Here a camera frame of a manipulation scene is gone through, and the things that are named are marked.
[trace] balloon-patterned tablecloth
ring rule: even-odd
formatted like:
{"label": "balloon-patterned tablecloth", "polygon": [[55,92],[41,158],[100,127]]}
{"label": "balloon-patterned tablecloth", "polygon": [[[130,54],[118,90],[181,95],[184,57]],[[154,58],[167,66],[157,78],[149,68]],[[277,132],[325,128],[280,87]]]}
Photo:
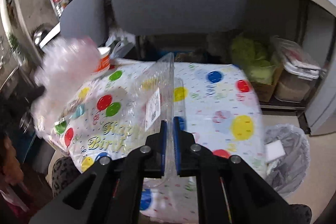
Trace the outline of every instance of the balloon-patterned tablecloth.
{"label": "balloon-patterned tablecloth", "polygon": [[[81,172],[102,156],[116,159],[135,148],[113,122],[132,103],[132,81],[153,63],[118,59],[117,64],[83,85],[69,106],[75,109],[71,118],[55,128],[57,145]],[[174,116],[179,116],[182,129],[215,155],[240,155],[264,177],[262,114],[244,73],[234,65],[175,63],[174,67]],[[196,179],[174,176],[156,188],[144,189],[140,209],[165,222],[197,222]]]}

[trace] leopard print fabric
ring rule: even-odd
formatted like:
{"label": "leopard print fabric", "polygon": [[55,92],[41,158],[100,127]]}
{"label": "leopard print fabric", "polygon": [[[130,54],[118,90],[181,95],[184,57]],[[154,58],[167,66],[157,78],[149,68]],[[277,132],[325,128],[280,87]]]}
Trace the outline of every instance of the leopard print fabric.
{"label": "leopard print fabric", "polygon": [[52,194],[57,196],[65,187],[72,183],[80,172],[70,157],[59,158],[52,169]]}

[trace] trash can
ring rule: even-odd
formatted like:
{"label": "trash can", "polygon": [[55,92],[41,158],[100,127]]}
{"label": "trash can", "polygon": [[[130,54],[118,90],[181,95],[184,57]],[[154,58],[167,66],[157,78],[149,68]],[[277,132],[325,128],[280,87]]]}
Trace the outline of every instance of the trash can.
{"label": "trash can", "polygon": [[280,140],[285,155],[268,164],[266,182],[283,198],[302,183],[310,163],[309,142],[303,130],[292,124],[267,127],[265,144]]}

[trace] metal screw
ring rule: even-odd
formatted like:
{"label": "metal screw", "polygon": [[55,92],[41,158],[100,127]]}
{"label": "metal screw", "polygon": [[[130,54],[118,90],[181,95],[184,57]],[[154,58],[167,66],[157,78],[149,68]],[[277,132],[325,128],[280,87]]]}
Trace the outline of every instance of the metal screw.
{"label": "metal screw", "polygon": [[234,163],[234,164],[238,164],[241,162],[241,157],[237,156],[237,155],[233,155],[231,156],[231,161]]}
{"label": "metal screw", "polygon": [[149,153],[151,151],[151,148],[148,145],[144,145],[142,147],[140,147],[140,151],[141,153]]}
{"label": "metal screw", "polygon": [[110,161],[111,161],[111,159],[109,157],[102,157],[102,158],[99,159],[99,163],[101,165],[107,165],[107,164],[110,163]]}
{"label": "metal screw", "polygon": [[201,150],[201,146],[197,143],[194,143],[193,145],[191,145],[190,149],[194,152],[198,152]]}

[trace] tile floor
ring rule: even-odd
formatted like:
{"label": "tile floor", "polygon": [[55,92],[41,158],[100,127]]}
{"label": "tile floor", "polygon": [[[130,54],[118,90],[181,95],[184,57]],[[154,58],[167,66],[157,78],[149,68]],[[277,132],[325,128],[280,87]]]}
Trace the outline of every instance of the tile floor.
{"label": "tile floor", "polygon": [[[290,123],[299,127],[296,116],[283,115],[264,115],[265,126],[272,126],[278,123]],[[286,201],[289,204],[306,204],[313,212],[311,223],[318,218],[327,206],[336,190],[336,133],[308,137],[310,143],[310,166],[307,176],[300,187]],[[61,153],[56,152],[49,165],[49,173],[46,177],[50,182],[51,170],[54,162],[62,157]],[[140,215],[140,224],[154,224],[148,217]]]}

